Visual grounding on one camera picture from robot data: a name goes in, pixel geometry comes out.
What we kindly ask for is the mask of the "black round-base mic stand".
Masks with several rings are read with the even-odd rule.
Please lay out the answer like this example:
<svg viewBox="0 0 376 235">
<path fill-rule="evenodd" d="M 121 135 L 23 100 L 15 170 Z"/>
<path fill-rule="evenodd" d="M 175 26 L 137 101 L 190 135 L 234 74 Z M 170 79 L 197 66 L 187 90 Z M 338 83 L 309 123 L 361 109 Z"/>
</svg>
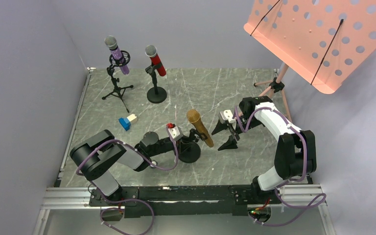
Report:
<svg viewBox="0 0 376 235">
<path fill-rule="evenodd" d="M 198 141 L 207 140 L 208 137 L 199 133 L 196 129 L 191 128 L 189 136 L 183 135 L 181 139 L 177 141 L 178 159 L 184 163 L 191 164 L 196 162 L 201 156 L 201 148 L 198 145 Z"/>
</svg>

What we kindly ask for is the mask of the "gold microphone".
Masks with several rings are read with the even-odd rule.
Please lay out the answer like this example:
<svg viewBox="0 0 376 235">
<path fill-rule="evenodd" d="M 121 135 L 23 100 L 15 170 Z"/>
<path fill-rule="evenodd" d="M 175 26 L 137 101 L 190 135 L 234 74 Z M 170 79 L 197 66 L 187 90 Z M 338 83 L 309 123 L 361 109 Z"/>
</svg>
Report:
<svg viewBox="0 0 376 235">
<path fill-rule="evenodd" d="M 199 112 L 195 109 L 191 109 L 187 111 L 187 120 L 194 126 L 195 130 L 197 131 L 200 139 L 205 142 L 205 144 L 212 148 L 214 147 L 213 140 L 211 136 L 209 135 L 209 132 L 207 128 L 204 126 L 201 115 Z"/>
</svg>

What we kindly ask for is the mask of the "black round-base clip stand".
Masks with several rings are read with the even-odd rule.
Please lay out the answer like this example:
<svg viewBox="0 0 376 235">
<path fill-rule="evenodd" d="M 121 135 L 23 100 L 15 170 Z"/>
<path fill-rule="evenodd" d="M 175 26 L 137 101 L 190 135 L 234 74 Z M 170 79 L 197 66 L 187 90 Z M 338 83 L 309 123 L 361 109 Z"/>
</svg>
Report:
<svg viewBox="0 0 376 235">
<path fill-rule="evenodd" d="M 157 74 L 156 71 L 162 66 L 162 63 L 157 65 L 151 64 L 145 69 L 145 72 L 152 78 L 153 88 L 149 89 L 146 96 L 149 102 L 154 104 L 162 103 L 167 98 L 167 92 L 164 88 L 157 86 Z"/>
</svg>

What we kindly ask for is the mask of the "red glitter microphone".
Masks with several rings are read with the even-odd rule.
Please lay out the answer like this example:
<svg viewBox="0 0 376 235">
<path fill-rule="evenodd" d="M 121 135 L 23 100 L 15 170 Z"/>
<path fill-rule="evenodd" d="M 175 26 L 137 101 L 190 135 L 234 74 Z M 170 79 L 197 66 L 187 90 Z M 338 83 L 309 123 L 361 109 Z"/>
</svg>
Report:
<svg viewBox="0 0 376 235">
<path fill-rule="evenodd" d="M 150 58 L 153 69 L 156 70 L 160 76 L 166 76 L 166 70 L 158 55 L 157 48 L 154 45 L 148 45 L 145 48 L 145 55 Z"/>
</svg>

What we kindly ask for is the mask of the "purple glitter microphone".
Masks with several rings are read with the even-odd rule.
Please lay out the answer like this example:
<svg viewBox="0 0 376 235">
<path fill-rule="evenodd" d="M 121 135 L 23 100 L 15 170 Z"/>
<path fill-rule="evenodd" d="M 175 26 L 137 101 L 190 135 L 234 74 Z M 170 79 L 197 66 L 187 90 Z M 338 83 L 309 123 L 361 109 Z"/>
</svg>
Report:
<svg viewBox="0 0 376 235">
<path fill-rule="evenodd" d="M 128 57 L 126 57 L 127 53 L 123 53 L 119 49 L 116 38 L 112 35 L 109 35 L 105 38 L 104 43 L 110 50 L 112 57 L 115 61 L 115 64 L 119 65 L 119 68 L 124 75 L 128 75 L 130 70 L 127 66 L 128 64 L 127 62 Z"/>
</svg>

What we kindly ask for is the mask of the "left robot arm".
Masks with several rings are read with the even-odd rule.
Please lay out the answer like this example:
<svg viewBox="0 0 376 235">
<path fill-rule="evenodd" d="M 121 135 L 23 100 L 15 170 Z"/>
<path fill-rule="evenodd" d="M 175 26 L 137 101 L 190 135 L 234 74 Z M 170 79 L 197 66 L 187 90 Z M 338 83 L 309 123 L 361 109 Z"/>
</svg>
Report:
<svg viewBox="0 0 376 235">
<path fill-rule="evenodd" d="M 198 141 L 206 136 L 195 129 L 189 135 L 177 126 L 166 128 L 168 137 L 160 139 L 156 132 L 147 132 L 135 146 L 117 140 L 109 130 L 103 130 L 73 147 L 70 157 L 77 165 L 76 174 L 84 176 L 107 197 L 119 197 L 122 188 L 109 169 L 120 163 L 140 172 L 148 167 L 158 168 L 152 157 L 173 152 L 175 163 L 196 162 L 201 149 Z"/>
</svg>

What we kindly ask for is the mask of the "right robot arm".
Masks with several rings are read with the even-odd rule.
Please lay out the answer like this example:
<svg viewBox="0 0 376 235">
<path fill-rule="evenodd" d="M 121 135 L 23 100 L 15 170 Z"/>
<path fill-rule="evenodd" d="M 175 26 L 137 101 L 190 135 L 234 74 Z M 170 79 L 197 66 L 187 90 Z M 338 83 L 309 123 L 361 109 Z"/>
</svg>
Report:
<svg viewBox="0 0 376 235">
<path fill-rule="evenodd" d="M 253 188 L 257 191 L 274 190 L 289 181 L 302 181 L 316 170 L 314 133 L 294 125 L 267 96 L 246 97 L 234 112 L 222 111 L 212 134 L 229 130 L 229 138 L 219 150 L 237 149 L 239 135 L 259 125 L 266 127 L 277 140 L 277 148 L 273 167 L 253 179 Z"/>
</svg>

